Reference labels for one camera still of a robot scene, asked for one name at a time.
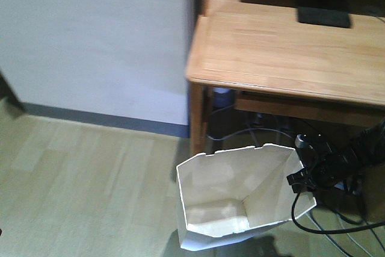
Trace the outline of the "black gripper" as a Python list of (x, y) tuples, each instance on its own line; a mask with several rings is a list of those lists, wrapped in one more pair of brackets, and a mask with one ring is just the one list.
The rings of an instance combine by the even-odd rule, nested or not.
[(315, 152), (307, 166), (286, 177), (294, 193), (328, 190), (358, 171), (358, 158), (350, 147), (337, 149), (329, 143), (313, 143)]

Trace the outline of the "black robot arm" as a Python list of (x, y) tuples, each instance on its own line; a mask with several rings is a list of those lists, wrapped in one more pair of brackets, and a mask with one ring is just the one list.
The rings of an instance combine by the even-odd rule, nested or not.
[(384, 163), (384, 122), (363, 130), (343, 147), (322, 134), (298, 134), (297, 151), (311, 148), (315, 156), (301, 170), (286, 177), (294, 193), (328, 190), (367, 167)]

